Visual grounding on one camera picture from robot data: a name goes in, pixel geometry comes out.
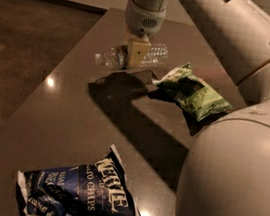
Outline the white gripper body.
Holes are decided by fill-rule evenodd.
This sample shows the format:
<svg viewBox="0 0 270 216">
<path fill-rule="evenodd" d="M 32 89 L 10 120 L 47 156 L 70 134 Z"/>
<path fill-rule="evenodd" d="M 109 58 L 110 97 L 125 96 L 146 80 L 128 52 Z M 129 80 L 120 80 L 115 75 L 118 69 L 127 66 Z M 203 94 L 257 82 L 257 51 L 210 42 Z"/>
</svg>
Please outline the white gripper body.
<svg viewBox="0 0 270 216">
<path fill-rule="evenodd" d="M 137 37 L 151 37 L 157 34 L 165 19 L 165 10 L 147 10 L 139 7 L 133 0 L 127 2 L 125 14 L 128 31 Z"/>
</svg>

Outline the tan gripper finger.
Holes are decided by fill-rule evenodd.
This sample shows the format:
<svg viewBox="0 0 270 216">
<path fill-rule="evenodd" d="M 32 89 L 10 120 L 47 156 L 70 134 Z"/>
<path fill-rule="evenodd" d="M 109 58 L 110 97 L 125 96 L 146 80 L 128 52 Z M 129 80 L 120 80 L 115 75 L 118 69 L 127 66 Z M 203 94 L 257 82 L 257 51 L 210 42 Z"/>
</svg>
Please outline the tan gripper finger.
<svg viewBox="0 0 270 216">
<path fill-rule="evenodd" d="M 132 39 L 128 43 L 128 68 L 136 68 L 141 65 L 143 58 L 147 55 L 151 48 L 149 42 L 138 41 Z"/>
</svg>

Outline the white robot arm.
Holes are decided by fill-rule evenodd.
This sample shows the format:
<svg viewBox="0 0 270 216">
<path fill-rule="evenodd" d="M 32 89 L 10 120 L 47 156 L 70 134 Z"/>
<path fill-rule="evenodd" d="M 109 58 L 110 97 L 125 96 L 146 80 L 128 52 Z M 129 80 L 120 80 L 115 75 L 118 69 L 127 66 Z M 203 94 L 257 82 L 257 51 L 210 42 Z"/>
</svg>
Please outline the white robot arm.
<svg viewBox="0 0 270 216">
<path fill-rule="evenodd" d="M 176 216 L 270 216 L 270 17 L 250 0 L 179 0 L 246 108 L 197 136 L 178 182 Z M 128 0 L 135 35 L 153 35 L 167 0 Z"/>
</svg>

